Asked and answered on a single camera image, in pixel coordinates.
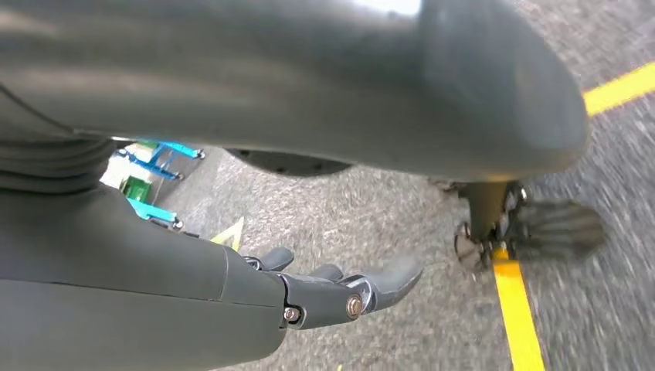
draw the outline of gray pavement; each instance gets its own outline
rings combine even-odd
[[[513,2],[584,89],[655,60],[652,0]],[[531,179],[536,196],[594,205],[609,246],[585,264],[524,267],[541,351],[550,370],[651,370],[655,366],[655,97],[593,119],[594,142],[566,173]],[[321,179],[259,172],[224,151],[208,157],[160,204],[210,238],[241,216],[242,252],[295,250],[290,271],[334,262],[356,271],[397,254],[424,257],[417,289],[397,307],[333,328],[291,332],[278,352],[231,369],[511,369],[492,274],[453,259],[466,209],[423,177],[353,168]]]

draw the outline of yellow line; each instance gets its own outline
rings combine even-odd
[[[594,116],[653,91],[655,63],[649,63],[589,91],[585,105],[589,116]],[[507,255],[496,258],[506,260]],[[495,264],[494,275],[514,371],[543,371],[544,360],[518,262]]]
[[[655,91],[655,63],[648,63],[585,94],[587,112],[593,116],[652,91]]]
[[[241,219],[234,223],[233,226],[217,234],[216,237],[211,239],[211,241],[213,243],[222,245],[227,240],[229,240],[230,237],[232,237],[232,249],[234,251],[239,251],[239,246],[241,244],[241,233],[243,232],[243,221],[244,220],[242,216]]]
[[[514,371],[543,371],[544,360],[521,268],[517,262],[495,264],[494,274]]]

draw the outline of blue metal frame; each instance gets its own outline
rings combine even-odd
[[[171,213],[170,211],[159,209],[158,207],[148,205],[147,203],[142,203],[136,199],[128,198],[127,201],[130,202],[132,208],[140,218],[145,220],[157,219],[166,223],[176,223],[177,214]]]
[[[172,150],[171,156],[163,164],[157,165],[157,162],[159,161],[162,152],[166,149]],[[140,160],[136,155],[134,155],[127,149],[120,149],[115,152],[115,155],[124,158],[129,158],[130,162],[139,165],[140,167],[145,168],[149,172],[159,175],[162,178],[168,180],[175,180],[175,179],[180,179],[180,175],[178,173],[173,173],[168,171],[168,166],[171,164],[171,161],[174,158],[173,154],[175,153],[179,153],[193,159],[204,157],[202,149],[193,149],[185,145],[181,145],[179,143],[174,143],[170,141],[159,142],[157,147],[152,151],[152,157],[148,162]]]

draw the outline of green object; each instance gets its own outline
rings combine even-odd
[[[157,143],[156,141],[138,141],[137,144],[140,145],[141,147],[146,147],[150,149],[155,149],[159,146],[159,143]]]
[[[151,184],[143,179],[133,176],[127,177],[120,186],[120,191],[129,199],[136,199],[139,202],[146,203],[150,194]]]

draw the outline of wheel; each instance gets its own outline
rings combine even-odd
[[[178,217],[175,217],[175,221],[171,225],[174,230],[181,230],[184,228],[184,222],[182,222]]]
[[[489,267],[490,255],[482,243],[470,239],[469,223],[461,223],[455,232],[454,241],[457,260],[471,272],[485,271]]]

